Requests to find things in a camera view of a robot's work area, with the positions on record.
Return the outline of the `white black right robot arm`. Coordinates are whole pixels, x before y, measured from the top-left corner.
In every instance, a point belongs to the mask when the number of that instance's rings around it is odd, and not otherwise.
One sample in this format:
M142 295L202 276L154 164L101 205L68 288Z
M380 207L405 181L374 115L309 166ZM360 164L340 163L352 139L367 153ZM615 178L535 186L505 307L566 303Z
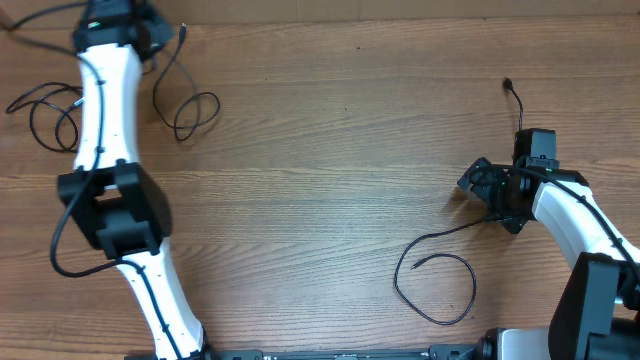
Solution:
M638 319L614 315L616 305L639 309L638 248L598 207L587 180L561 169L554 131L518 131L512 159L510 165L477 159L459 187L486 203L494 220L512 234L529 221L542 224L571 275L547 327L491 330L473 358L638 358Z

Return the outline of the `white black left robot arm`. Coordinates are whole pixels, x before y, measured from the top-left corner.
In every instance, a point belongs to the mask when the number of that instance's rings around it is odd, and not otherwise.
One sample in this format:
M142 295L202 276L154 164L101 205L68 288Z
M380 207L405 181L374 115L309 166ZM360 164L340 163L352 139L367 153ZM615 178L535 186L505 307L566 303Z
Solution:
M129 283L148 323L155 359L212 359L170 254L166 195L142 168L136 110L143 64L172 26L146 1L92 1L73 32L82 78L82 133L73 170L57 179L65 205L106 267Z

